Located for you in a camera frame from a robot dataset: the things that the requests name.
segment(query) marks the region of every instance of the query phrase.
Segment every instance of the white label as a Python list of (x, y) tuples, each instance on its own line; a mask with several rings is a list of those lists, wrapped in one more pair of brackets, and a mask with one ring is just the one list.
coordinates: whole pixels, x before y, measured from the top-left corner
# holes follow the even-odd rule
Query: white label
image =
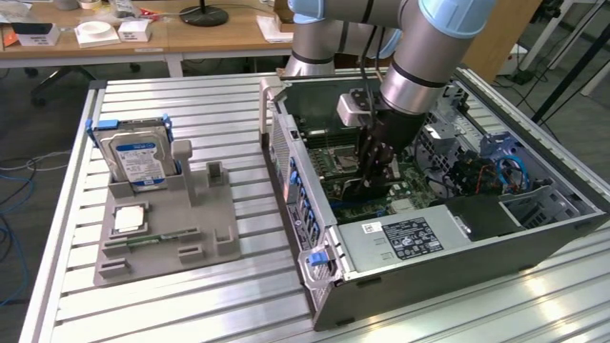
[(141, 48), (133, 49), (134, 52), (162, 52), (162, 48)]
[(126, 144), (116, 147), (126, 179), (137, 186), (153, 186), (162, 182), (165, 173), (154, 158), (154, 143)]
[(365, 234), (381, 231), (381, 222), (367, 223), (361, 225)]

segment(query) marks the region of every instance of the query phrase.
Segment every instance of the floor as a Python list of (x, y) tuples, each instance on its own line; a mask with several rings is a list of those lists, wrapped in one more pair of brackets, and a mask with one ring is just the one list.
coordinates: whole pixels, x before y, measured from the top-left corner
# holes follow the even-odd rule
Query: floor
[[(533, 44), (541, 29), (540, 24), (528, 27), (521, 37), (521, 43), (525, 46)], [(565, 31), (557, 29), (551, 40), (560, 39), (565, 34)], [(552, 43), (547, 44), (547, 49), (541, 51), (540, 56), (545, 55), (551, 45)], [(545, 74), (548, 81), (539, 83), (528, 97), (528, 103), (533, 108), (537, 108), (548, 97), (588, 45), (588, 42), (579, 41), (559, 68)], [(565, 92), (565, 96), (595, 73), (608, 57), (608, 52), (601, 51), (599, 53), (587, 70), (579, 75), (573, 86)], [(190, 61), (184, 63), (185, 75), (240, 73), (242, 72), (242, 64), (242, 59)], [(258, 71), (273, 71), (277, 66), (281, 66), (281, 58), (258, 59)], [(537, 68), (541, 70), (544, 63), (540, 63)], [(130, 72), (126, 64), (92, 66), (88, 67), (88, 70), (100, 79), (168, 77), (165, 65), (161, 63), (141, 64), (141, 71), (136, 74)], [(0, 160), (41, 156), (52, 151), (70, 149), (85, 99), (85, 80), (78, 75), (70, 75), (61, 80), (57, 86), (45, 93), (46, 106), (34, 108), (29, 104), (26, 92), (42, 80), (42, 77), (52, 73), (52, 69), (40, 68), (38, 71), (40, 76), (29, 79), (21, 69), (13, 69), (7, 76), (0, 79)], [(497, 78), (497, 82), (503, 85), (511, 84), (503, 78)], [(524, 86), (515, 86), (515, 90), (524, 94), (529, 87), (531, 83)], [(497, 90), (512, 102), (520, 101), (513, 89), (497, 88)], [(610, 94), (608, 90), (610, 81), (604, 80), (592, 97), (584, 98), (576, 95), (548, 122), (548, 126), (563, 145), (605, 181), (610, 181), (607, 163), (610, 160), (610, 141), (605, 139), (610, 128), (610, 116), (605, 115), (610, 109), (610, 99), (604, 97), (604, 94)], [(531, 114), (525, 105), (521, 105), (520, 109), (524, 113)], [(61, 165), (66, 159), (66, 155), (53, 157), (44, 160), (40, 167)], [(0, 166), (7, 167), (17, 164), (17, 162), (0, 163)], [(2, 174), (10, 177), (29, 177), (29, 171), (2, 172)], [(31, 291), (62, 177), (62, 169), (38, 172), (34, 175), (31, 198), (17, 211), (6, 215), (21, 241), (30, 279), (26, 292), (21, 293), (18, 299), (26, 300)], [(5, 180), (0, 180), (0, 185), (0, 199), (3, 199), (15, 187), (19, 187), (18, 182)], [(13, 250), (6, 260), (0, 264), (0, 302), (18, 288), (19, 283), (21, 271), (17, 254)], [(25, 304), (13, 304), (0, 308), (0, 341), (17, 341), (25, 311)]]

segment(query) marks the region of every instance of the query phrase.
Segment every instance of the black stand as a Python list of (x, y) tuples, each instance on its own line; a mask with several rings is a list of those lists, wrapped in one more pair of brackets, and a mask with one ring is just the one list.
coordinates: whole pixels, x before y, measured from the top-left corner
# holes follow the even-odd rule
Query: black stand
[(531, 117), (531, 121), (537, 123), (544, 116), (545, 112), (551, 109), (552, 105), (557, 101), (559, 97), (561, 96), (564, 90), (569, 87), (569, 84), (573, 82), (576, 76), (580, 74), (581, 70), (585, 68), (588, 65), (588, 62), (592, 60), (595, 57), (596, 53), (599, 50), (603, 49), (603, 46), (610, 40), (610, 24), (605, 26), (603, 29), (601, 34), (596, 38), (596, 40), (592, 42), (591, 47), (588, 50), (584, 52), (584, 55), (581, 55), (580, 60), (575, 64), (573, 68), (571, 68), (571, 71), (568, 74), (564, 76), (561, 83), (556, 86), (555, 90), (551, 93), (551, 96), (545, 99), (544, 103), (540, 106), (540, 109), (535, 112), (533, 116)]
[(205, 6), (205, 0), (198, 0), (198, 6), (186, 7), (180, 11), (180, 19), (194, 26), (217, 26), (228, 21), (228, 13), (218, 7)]

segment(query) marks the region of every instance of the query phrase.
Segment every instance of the hard drive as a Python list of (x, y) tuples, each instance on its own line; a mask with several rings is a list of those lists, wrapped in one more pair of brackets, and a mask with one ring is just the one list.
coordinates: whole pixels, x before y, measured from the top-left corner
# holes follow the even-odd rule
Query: hard drive
[(165, 177), (176, 175), (169, 118), (86, 123), (86, 132), (101, 151), (112, 181), (129, 182), (134, 192), (164, 189)]

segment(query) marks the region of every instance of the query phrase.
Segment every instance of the white box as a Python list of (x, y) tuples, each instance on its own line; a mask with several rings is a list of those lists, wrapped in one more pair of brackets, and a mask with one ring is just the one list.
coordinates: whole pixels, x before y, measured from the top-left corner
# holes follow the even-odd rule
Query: white box
[(124, 21), (118, 27), (121, 41), (148, 41), (150, 39), (149, 20)]
[(517, 63), (520, 63), (527, 55), (527, 49), (523, 46), (515, 44), (511, 53), (505, 57), (504, 65), (497, 72), (497, 75), (512, 75), (516, 71)]
[(86, 34), (78, 27), (80, 25), (74, 28), (74, 33), (81, 48), (92, 48), (93, 46), (118, 44), (121, 42), (113, 27), (109, 27), (108, 31), (96, 34)]
[(52, 25), (46, 34), (17, 34), (18, 43), (22, 46), (53, 46), (57, 44), (60, 35), (57, 25)]

